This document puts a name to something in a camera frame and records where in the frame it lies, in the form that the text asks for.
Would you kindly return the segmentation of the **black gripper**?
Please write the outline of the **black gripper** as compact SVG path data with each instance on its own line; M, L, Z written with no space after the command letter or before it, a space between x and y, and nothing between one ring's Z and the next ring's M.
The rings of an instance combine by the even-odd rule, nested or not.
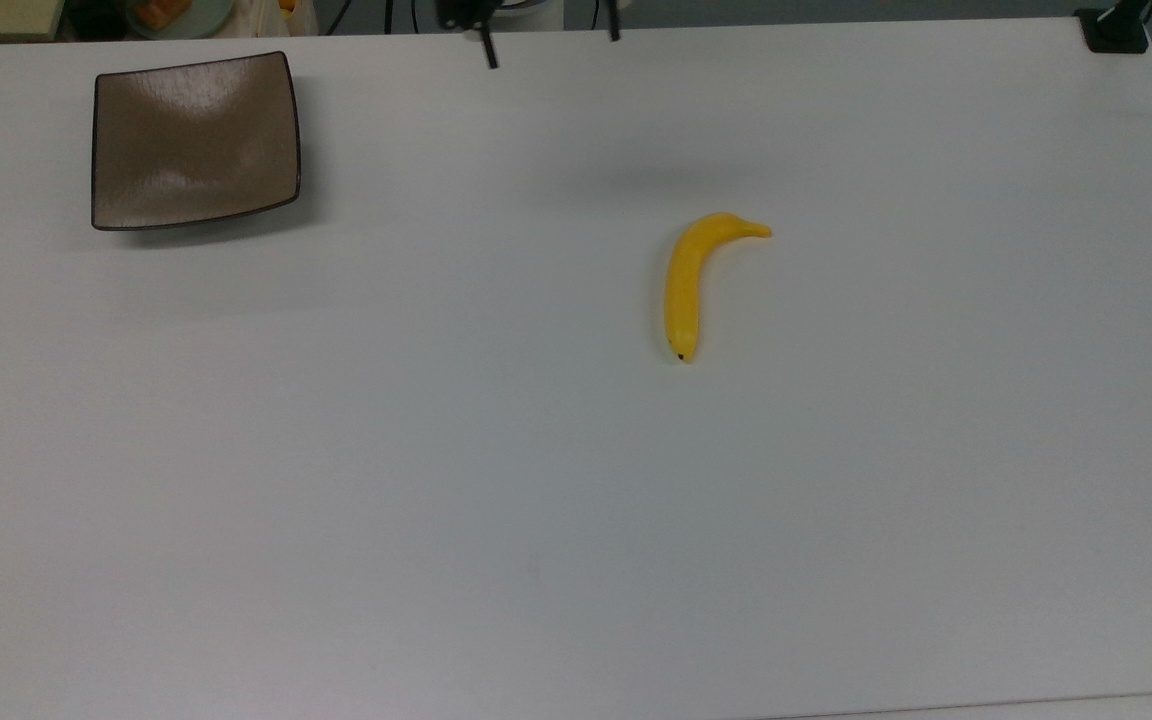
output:
M498 1L494 0L435 0L435 22L447 31L477 29L486 65L488 69L497 69L499 61L492 28L488 26L497 10ZM611 41L621 40L621 12L617 0L605 1L605 26Z

